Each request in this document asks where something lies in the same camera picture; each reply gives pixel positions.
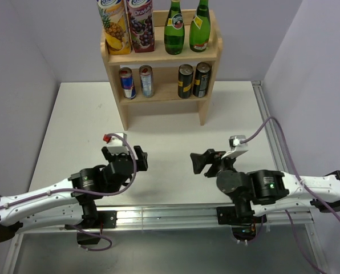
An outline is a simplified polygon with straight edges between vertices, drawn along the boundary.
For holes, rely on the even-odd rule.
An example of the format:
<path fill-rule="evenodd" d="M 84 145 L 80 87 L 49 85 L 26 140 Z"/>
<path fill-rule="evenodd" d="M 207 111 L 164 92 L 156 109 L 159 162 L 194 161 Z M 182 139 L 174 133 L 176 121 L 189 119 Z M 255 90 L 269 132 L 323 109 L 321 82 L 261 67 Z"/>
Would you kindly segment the black gold can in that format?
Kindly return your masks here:
<path fill-rule="evenodd" d="M 178 73 L 178 96 L 181 99 L 189 98 L 192 92 L 193 67 L 183 64 L 179 67 Z"/>
<path fill-rule="evenodd" d="M 208 92 L 209 80 L 211 78 L 212 66 L 205 62 L 200 62 L 196 66 L 193 83 L 193 95 L 202 98 Z"/>

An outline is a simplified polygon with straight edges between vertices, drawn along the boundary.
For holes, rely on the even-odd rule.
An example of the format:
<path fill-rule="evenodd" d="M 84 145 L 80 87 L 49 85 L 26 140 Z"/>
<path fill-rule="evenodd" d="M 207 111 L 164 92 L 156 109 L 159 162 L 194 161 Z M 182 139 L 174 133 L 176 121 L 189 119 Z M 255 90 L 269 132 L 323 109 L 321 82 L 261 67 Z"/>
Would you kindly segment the blue silver energy drink can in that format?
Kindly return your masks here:
<path fill-rule="evenodd" d="M 132 70 L 128 67 L 123 67 L 119 70 L 119 76 L 124 97 L 133 99 L 136 96 L 136 90 L 133 82 Z"/>

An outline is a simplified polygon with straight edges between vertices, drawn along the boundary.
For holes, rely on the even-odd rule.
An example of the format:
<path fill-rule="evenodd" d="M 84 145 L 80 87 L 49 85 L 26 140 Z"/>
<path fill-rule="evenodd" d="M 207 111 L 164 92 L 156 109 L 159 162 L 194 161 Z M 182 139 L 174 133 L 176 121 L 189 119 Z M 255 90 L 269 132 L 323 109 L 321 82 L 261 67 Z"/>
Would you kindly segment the black gold can front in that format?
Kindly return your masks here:
<path fill-rule="evenodd" d="M 179 67 L 178 73 L 178 96 L 181 99 L 189 98 L 192 92 L 193 67 L 183 64 Z"/>

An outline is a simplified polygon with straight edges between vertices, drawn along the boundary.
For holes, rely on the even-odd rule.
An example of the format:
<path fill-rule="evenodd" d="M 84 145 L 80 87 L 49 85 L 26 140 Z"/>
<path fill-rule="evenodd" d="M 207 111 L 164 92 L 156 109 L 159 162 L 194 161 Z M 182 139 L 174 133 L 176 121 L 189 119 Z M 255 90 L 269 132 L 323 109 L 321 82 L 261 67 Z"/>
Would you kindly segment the silver slim can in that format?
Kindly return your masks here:
<path fill-rule="evenodd" d="M 139 76 L 142 94 L 146 98 L 152 97 L 154 94 L 152 67 L 149 65 L 141 66 L 139 68 Z"/>

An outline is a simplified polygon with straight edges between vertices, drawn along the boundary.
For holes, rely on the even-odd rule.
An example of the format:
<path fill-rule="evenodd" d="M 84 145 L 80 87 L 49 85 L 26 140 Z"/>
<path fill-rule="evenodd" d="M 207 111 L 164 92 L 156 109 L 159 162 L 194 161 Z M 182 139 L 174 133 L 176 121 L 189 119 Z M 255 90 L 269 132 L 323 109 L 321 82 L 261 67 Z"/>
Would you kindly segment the tall green glass bottle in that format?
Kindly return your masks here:
<path fill-rule="evenodd" d="M 190 26 L 190 49 L 197 53 L 205 51 L 209 42 L 210 33 L 211 20 L 208 0 L 200 0 Z"/>

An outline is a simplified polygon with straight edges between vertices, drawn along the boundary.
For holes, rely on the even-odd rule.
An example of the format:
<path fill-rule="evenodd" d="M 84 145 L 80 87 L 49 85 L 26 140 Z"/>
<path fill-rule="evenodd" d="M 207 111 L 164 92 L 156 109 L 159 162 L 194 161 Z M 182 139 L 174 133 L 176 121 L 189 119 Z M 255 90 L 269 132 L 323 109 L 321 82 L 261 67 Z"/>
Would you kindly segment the small round green bottle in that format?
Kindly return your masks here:
<path fill-rule="evenodd" d="M 185 27 L 180 1 L 171 1 L 170 10 L 165 21 L 164 45 L 167 53 L 180 54 L 183 50 Z"/>

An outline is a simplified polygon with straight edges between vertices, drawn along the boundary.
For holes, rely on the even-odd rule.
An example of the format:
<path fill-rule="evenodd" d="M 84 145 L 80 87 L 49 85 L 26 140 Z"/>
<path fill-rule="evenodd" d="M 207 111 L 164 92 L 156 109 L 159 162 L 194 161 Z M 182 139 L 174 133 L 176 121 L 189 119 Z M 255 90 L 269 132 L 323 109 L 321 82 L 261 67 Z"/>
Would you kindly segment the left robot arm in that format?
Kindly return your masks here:
<path fill-rule="evenodd" d="M 108 162 L 85 168 L 51 186 L 20 195 L 0 195 L 0 243 L 31 229 L 63 225 L 87 229 L 99 220 L 95 200 L 124 192 L 138 171 L 148 169 L 140 146 L 103 147 Z"/>

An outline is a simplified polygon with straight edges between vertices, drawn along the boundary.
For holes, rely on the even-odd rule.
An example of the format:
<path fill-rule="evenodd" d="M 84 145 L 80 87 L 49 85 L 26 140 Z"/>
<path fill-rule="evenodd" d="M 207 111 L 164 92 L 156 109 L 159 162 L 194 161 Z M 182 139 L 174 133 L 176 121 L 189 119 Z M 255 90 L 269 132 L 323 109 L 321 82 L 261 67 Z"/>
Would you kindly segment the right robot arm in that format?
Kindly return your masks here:
<path fill-rule="evenodd" d="M 238 172 L 233 165 L 246 152 L 246 148 L 233 148 L 228 152 L 208 149 L 203 154 L 190 154 L 195 174 L 210 165 L 204 175 L 216 178 L 218 189 L 233 202 L 238 221 L 245 223 L 252 217 L 295 208 L 340 211 L 340 171 L 323 177 L 304 176 L 301 181 L 283 171 Z"/>

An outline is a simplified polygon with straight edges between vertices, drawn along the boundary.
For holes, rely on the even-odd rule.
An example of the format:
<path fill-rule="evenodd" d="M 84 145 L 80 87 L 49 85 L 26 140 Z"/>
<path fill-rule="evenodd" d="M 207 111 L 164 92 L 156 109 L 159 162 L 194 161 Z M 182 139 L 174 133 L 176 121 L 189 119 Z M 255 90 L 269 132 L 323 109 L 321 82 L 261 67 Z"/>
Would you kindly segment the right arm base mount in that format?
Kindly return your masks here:
<path fill-rule="evenodd" d="M 266 215 L 262 217 L 237 217 L 235 206 L 217 207 L 217 221 L 219 225 L 229 225 L 236 240 L 250 241 L 257 236 L 256 224 L 262 225 L 267 222 Z"/>

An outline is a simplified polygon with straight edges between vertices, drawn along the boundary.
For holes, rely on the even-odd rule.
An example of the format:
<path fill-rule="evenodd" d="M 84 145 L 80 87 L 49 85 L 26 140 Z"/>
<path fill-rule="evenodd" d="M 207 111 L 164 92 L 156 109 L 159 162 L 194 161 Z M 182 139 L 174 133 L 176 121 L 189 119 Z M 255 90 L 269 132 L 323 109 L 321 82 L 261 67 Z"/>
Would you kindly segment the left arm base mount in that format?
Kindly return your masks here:
<path fill-rule="evenodd" d="M 80 225 L 65 225 L 65 230 L 76 230 L 76 240 L 79 246 L 88 251 L 105 251 L 112 246 L 112 241 L 104 236 L 104 229 L 114 229 L 116 227 L 117 212 L 116 211 L 99 211 L 98 218 L 92 226 L 84 228 Z M 103 239 L 108 242 L 108 246 L 104 248 L 92 248 L 92 245 L 97 245 Z"/>

